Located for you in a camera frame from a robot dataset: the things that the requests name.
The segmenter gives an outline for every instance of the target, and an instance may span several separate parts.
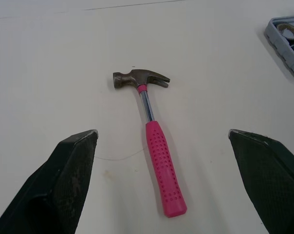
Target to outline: white surface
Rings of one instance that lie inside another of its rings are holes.
[[[14,17],[0,19],[0,215],[59,141],[97,129],[77,234],[267,233],[227,134],[267,135],[294,154],[294,78],[263,36],[294,0],[12,2],[0,1],[0,18]],[[162,213],[138,94],[113,88],[112,73],[133,66],[171,78],[148,91],[188,205],[174,219]]]

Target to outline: hammer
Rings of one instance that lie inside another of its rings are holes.
[[[169,78],[148,70],[136,69],[128,74],[113,73],[113,85],[115,88],[132,85],[140,94],[147,116],[147,144],[160,189],[163,210],[164,214],[171,218],[185,214],[187,206],[177,182],[165,135],[159,123],[154,119],[147,94],[148,83],[167,88],[167,83],[169,82]]]

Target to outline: pink rubber grip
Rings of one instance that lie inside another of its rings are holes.
[[[146,137],[164,213],[169,218],[183,215],[187,206],[177,182],[165,135],[157,121],[146,124]]]

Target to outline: hammer head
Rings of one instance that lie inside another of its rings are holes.
[[[135,69],[128,74],[122,74],[120,72],[113,73],[113,85],[115,88],[121,88],[125,85],[132,85],[137,88],[142,84],[147,85],[148,83],[167,88],[167,83],[169,82],[169,78],[149,70]]]

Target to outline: textured black surface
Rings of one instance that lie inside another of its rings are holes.
[[[294,234],[294,155],[280,142],[231,130],[244,187],[270,234]]]
[[[89,182],[97,131],[61,141],[0,218],[0,234],[74,234]]]
[[[95,151],[93,141],[79,142],[53,190],[53,203],[66,234],[77,228],[88,193]]]

